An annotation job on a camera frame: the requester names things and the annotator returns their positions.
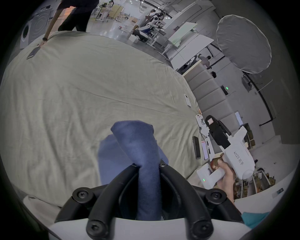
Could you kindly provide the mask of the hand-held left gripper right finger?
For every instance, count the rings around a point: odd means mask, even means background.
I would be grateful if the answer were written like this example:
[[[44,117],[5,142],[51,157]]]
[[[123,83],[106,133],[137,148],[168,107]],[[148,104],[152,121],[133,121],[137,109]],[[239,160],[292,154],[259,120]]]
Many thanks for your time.
[[[212,220],[244,223],[242,215],[227,194],[218,188],[204,189],[191,185],[180,173],[163,160],[159,164],[163,187],[170,189],[173,197],[162,193],[163,217],[168,220],[184,217],[188,238],[209,238],[214,232]]]

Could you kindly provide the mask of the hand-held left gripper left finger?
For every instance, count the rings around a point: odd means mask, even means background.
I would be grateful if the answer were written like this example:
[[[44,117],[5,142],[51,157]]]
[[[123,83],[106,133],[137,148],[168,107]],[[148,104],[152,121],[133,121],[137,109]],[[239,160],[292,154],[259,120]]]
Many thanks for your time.
[[[138,176],[138,170],[133,163],[107,185],[77,188],[61,208],[55,223],[88,217],[86,233],[90,238],[110,238],[118,199],[127,184]]]

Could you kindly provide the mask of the person's right hand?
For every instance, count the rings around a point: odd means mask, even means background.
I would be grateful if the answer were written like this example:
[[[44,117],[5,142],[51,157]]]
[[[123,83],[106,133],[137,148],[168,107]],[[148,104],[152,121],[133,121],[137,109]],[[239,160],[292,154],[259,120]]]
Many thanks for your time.
[[[234,171],[222,159],[218,159],[215,169],[222,169],[224,171],[224,176],[217,181],[217,186],[225,192],[232,191],[235,183]]]

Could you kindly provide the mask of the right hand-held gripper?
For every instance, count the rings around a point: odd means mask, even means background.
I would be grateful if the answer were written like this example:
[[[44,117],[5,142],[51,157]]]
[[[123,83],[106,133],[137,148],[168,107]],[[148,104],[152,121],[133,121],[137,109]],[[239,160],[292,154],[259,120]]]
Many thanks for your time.
[[[212,115],[205,118],[205,123],[212,138],[223,152],[223,161],[234,170],[239,179],[244,180],[251,177],[255,170],[255,163],[243,142],[247,134],[245,127],[240,127],[235,135],[232,135],[226,125]],[[197,175],[205,189],[212,189],[215,183],[224,177],[225,171],[222,168],[212,170],[210,165],[206,163],[197,170]]]

